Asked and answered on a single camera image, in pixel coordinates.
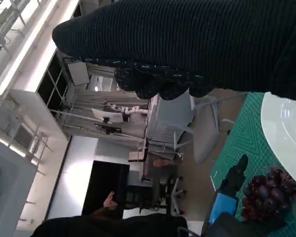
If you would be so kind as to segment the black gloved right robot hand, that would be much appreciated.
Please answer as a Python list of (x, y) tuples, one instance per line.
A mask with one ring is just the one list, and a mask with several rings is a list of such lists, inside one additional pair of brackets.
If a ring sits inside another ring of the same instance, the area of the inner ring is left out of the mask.
[(296, 100), (296, 0), (120, 0), (52, 38), (76, 60), (115, 68), (141, 99), (220, 88)]

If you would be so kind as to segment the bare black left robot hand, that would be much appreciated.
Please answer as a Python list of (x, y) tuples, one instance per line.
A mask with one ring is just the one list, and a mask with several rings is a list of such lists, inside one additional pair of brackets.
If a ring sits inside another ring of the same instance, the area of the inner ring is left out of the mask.
[(211, 208), (204, 221), (202, 237), (266, 237), (285, 226), (283, 219), (262, 222), (238, 221), (235, 213), (239, 203), (236, 196), (244, 181), (244, 171), (248, 165), (247, 155), (229, 169), (220, 187), (214, 194)]

